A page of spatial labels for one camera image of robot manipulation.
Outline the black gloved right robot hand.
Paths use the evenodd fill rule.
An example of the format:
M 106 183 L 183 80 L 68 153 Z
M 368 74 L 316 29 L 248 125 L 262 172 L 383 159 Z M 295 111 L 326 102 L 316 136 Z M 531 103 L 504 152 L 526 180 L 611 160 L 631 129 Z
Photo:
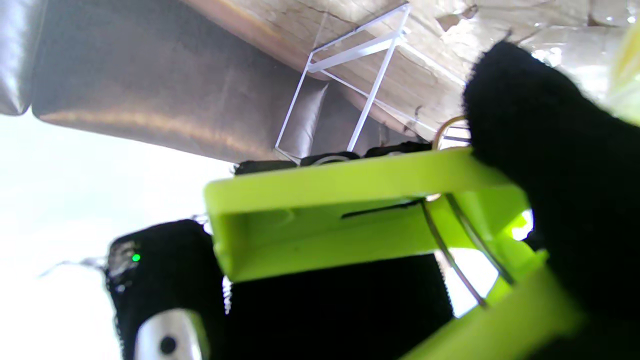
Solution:
M 509 41 L 470 146 L 246 161 L 112 242 L 124 360 L 637 360 L 637 125 Z

